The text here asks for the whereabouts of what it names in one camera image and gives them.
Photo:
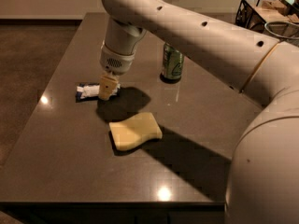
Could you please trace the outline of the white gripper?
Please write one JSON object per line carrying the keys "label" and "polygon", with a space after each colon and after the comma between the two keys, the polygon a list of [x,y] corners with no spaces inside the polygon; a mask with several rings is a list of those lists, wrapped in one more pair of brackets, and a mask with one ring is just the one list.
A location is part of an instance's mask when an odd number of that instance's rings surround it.
{"label": "white gripper", "polygon": [[106,71],[99,81],[98,97],[107,101],[118,92],[119,77],[129,71],[135,58],[135,49],[128,45],[116,44],[109,46],[103,41],[99,62]]}

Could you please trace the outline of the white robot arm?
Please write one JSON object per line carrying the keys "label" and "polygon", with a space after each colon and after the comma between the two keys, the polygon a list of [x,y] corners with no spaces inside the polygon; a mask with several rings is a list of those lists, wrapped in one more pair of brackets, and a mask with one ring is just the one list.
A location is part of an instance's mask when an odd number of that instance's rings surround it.
{"label": "white robot arm", "polygon": [[100,64],[111,77],[151,32],[263,106],[235,147],[225,223],[299,224],[299,49],[164,0],[101,1],[110,21]]}

